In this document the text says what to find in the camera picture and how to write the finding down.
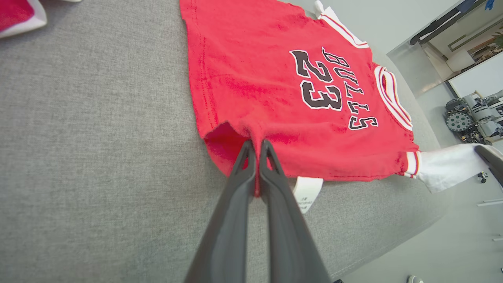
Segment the long black beam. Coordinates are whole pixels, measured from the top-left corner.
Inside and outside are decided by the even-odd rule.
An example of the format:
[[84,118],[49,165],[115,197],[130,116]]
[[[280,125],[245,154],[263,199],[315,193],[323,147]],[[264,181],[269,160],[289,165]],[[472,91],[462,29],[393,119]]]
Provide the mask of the long black beam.
[[437,18],[435,21],[431,22],[428,27],[426,27],[424,30],[420,31],[418,34],[413,36],[413,38],[410,39],[409,45],[413,46],[422,37],[425,35],[428,35],[429,33],[435,31],[438,29],[438,27],[442,26],[445,24],[448,20],[450,20],[452,17],[458,15],[458,14],[465,14],[478,0],[464,0],[461,2],[458,6],[453,8],[451,11],[447,12],[447,14],[443,15],[440,18]]

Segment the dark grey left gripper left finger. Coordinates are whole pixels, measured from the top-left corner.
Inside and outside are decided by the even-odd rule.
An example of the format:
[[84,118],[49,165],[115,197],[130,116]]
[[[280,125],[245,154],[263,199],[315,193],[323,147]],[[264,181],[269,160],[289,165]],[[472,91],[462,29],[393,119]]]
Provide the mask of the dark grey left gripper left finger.
[[246,283],[248,207],[257,158],[245,141],[201,239],[185,283]]

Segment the red Bulls 23 jersey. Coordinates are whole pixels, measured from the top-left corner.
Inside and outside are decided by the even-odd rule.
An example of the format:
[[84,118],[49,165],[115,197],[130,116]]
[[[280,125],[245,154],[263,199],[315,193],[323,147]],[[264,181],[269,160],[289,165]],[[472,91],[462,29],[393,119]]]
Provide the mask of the red Bulls 23 jersey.
[[474,144],[421,152],[397,78],[327,7],[278,0],[180,0],[196,125],[229,175],[242,143],[269,140],[295,192],[323,181],[418,178],[430,192],[487,168]]

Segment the red shorts with white stripes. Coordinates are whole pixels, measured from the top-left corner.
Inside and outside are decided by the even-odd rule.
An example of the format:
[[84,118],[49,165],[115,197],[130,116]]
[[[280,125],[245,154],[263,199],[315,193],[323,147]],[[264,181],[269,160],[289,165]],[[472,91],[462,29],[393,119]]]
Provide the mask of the red shorts with white stripes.
[[0,0],[0,38],[26,33],[47,24],[39,0]]

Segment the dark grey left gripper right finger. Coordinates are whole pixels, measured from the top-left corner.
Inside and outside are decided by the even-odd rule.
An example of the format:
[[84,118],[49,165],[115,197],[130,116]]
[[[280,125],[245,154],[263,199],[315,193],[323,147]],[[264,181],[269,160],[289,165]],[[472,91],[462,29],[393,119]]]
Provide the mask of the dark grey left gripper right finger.
[[273,145],[263,140],[259,186],[268,209],[270,283],[330,283]]

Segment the grey fabric sofa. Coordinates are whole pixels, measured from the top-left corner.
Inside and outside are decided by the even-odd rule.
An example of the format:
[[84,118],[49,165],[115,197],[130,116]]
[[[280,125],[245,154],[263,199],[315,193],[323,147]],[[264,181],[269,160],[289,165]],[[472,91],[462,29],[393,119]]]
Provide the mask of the grey fabric sofa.
[[[228,175],[196,125],[180,0],[41,5],[44,27],[0,39],[0,283],[182,282]],[[414,143],[437,149],[395,64],[357,38],[395,75]],[[305,218],[338,279],[451,199],[400,175],[324,181]]]

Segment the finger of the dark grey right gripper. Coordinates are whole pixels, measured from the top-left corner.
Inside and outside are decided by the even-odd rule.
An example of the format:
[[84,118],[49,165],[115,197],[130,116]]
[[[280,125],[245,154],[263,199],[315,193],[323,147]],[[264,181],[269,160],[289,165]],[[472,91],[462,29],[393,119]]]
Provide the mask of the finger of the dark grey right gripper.
[[503,154],[498,153],[497,150],[488,145],[477,145],[475,152],[488,165],[498,183],[503,185]]

